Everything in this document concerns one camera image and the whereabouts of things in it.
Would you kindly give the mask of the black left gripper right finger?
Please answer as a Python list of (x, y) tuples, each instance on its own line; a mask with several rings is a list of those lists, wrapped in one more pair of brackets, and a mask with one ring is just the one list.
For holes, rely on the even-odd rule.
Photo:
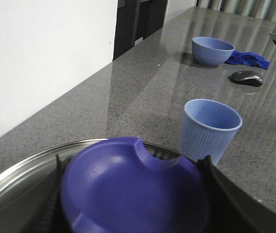
[(209, 203), (209, 233), (276, 233), (276, 213), (266, 208), (222, 174), (211, 157), (198, 160)]

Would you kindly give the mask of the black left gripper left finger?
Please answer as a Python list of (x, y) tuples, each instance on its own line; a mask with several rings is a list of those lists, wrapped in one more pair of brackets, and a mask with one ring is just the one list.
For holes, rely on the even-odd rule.
[(58, 194), (62, 177), (62, 162), (59, 155), (56, 155), (56, 183), (52, 194), (48, 198), (47, 205), (43, 212), (41, 220), (40, 232), (41, 233), (56, 233), (59, 228), (59, 201)]

